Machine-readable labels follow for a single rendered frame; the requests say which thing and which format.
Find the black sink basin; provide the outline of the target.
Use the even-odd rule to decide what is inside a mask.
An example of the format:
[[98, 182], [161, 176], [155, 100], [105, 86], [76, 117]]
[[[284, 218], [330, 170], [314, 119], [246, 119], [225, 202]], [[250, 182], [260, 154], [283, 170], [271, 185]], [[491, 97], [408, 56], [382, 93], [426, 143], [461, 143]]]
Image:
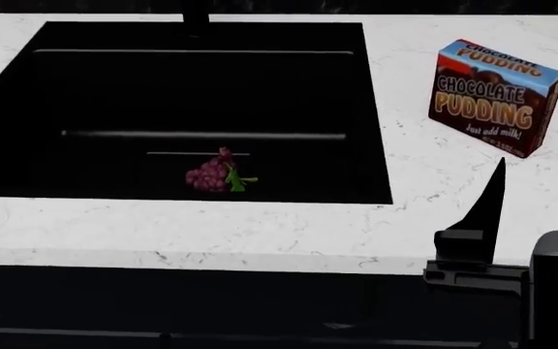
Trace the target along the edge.
[[[188, 171], [233, 153], [242, 193]], [[388, 205], [358, 22], [48, 22], [0, 73], [0, 197]]]

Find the purple grape bunch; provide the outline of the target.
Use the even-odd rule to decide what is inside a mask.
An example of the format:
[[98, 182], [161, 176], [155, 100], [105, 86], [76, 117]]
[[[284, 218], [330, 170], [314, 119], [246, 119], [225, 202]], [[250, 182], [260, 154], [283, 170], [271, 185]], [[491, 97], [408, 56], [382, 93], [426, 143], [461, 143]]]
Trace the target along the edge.
[[220, 147], [217, 156], [185, 175], [187, 185], [209, 193], [242, 193], [247, 185], [258, 181], [257, 177], [240, 176], [233, 153], [227, 147]]

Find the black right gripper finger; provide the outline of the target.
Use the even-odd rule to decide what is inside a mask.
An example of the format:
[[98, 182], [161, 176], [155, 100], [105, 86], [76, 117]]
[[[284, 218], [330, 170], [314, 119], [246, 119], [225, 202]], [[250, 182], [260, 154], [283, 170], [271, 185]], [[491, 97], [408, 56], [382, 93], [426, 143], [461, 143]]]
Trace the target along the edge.
[[434, 235], [436, 261], [491, 264], [506, 189], [506, 161], [500, 159], [485, 188], [467, 214]]

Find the chocolate pudding box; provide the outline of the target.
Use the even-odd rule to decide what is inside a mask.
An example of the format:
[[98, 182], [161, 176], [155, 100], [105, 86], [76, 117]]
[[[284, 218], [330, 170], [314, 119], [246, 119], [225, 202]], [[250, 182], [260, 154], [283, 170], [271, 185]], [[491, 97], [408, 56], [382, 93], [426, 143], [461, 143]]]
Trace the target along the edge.
[[438, 52], [428, 117], [525, 159], [557, 101], [558, 70], [460, 39]]

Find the black sink faucet spout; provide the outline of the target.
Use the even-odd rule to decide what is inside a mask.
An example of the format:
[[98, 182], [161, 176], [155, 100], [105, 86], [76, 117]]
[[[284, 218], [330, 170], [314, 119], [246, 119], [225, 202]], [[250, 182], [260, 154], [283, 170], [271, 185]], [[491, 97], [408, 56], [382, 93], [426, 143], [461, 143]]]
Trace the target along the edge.
[[210, 29], [210, 0], [181, 0], [184, 32], [188, 37], [203, 37]]

